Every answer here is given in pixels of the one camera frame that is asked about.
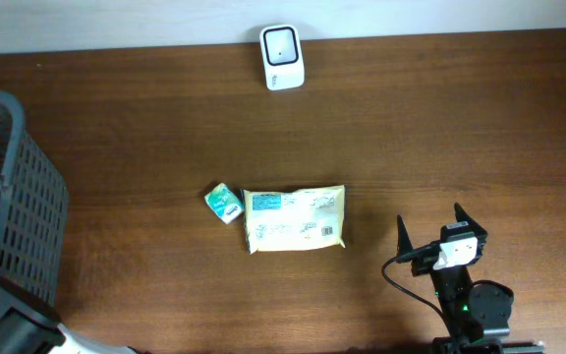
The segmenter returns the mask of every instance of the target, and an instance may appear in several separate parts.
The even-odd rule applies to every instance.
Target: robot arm
[[[412,248],[401,216],[397,216],[397,256],[382,269],[385,279],[399,290],[432,307],[443,319],[448,338],[433,340],[435,353],[544,353],[538,345],[503,345],[510,334],[508,320],[514,294],[507,286],[490,280],[472,282],[467,266],[482,256],[488,233],[458,205],[456,221],[440,229],[440,240]],[[392,263],[410,262],[412,275],[429,274],[440,309],[392,281],[386,268]]]
[[[0,354],[138,354],[66,329],[40,299],[0,276]]]

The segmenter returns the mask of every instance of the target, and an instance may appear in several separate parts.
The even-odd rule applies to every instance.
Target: plastic crate
[[[0,91],[0,274],[54,303],[69,192]]]

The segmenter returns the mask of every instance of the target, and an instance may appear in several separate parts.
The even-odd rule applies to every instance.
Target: snack package
[[[228,224],[235,220],[244,211],[244,206],[239,198],[224,184],[220,183],[217,187],[204,196],[206,204],[215,212],[224,223]]]
[[[294,193],[242,190],[250,253],[345,247],[342,241],[344,192],[344,186]]]

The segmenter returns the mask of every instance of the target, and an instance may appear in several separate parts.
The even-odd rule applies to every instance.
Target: wood grain
[[[512,339],[566,352],[566,29],[308,41],[302,88],[255,44],[0,56],[0,89],[63,173],[57,309],[154,353],[331,352],[445,335],[387,285],[459,202],[490,233],[473,279],[515,290]],[[202,195],[348,187],[347,249],[249,256]],[[433,298],[405,265],[395,279]]]

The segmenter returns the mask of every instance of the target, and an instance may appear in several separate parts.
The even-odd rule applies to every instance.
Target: black cable
[[[402,292],[406,293],[407,295],[412,296],[413,298],[421,301],[422,303],[428,305],[429,307],[433,308],[434,311],[436,311],[436,313],[440,316],[440,318],[442,319],[442,322],[444,323],[444,325],[447,327],[447,330],[449,330],[449,338],[451,339],[451,343],[453,344],[453,353],[455,354],[460,354],[460,346],[458,345],[458,342],[456,341],[456,338],[453,337],[453,334],[451,333],[451,330],[449,329],[449,322],[447,321],[447,319],[445,319],[444,315],[442,315],[442,311],[440,311],[440,309],[438,309],[437,306],[433,305],[432,303],[428,302],[428,300],[422,298],[421,296],[413,293],[412,291],[404,288],[403,286],[397,284],[396,282],[394,282],[394,280],[390,279],[390,277],[388,276],[388,274],[385,273],[385,270],[388,268],[388,266],[390,266],[391,264],[393,264],[398,257],[393,257],[390,260],[388,260],[388,262],[386,262],[385,264],[383,264],[383,266],[381,267],[381,275],[383,275],[383,278],[385,279],[385,281],[389,282],[392,286],[394,286],[395,288],[401,290]]]
[[[390,260],[388,260],[388,262],[386,262],[382,267],[381,267],[381,275],[383,275],[383,278],[385,279],[385,281],[389,282],[392,286],[394,286],[395,288],[403,291],[404,293],[412,296],[413,298],[421,301],[422,303],[428,305],[429,307],[433,308],[434,311],[436,311],[436,313],[440,316],[440,318],[442,319],[442,322],[445,325],[448,325],[447,320],[445,320],[444,315],[442,315],[442,311],[440,311],[440,309],[438,309],[437,306],[433,305],[432,303],[428,302],[428,300],[422,298],[421,296],[413,293],[412,291],[404,288],[403,286],[397,284],[396,282],[394,282],[394,280],[390,279],[390,277],[388,276],[388,274],[385,273],[385,269],[388,268],[388,266],[390,266],[391,264],[393,264],[395,261],[397,260],[396,257],[391,258]]]

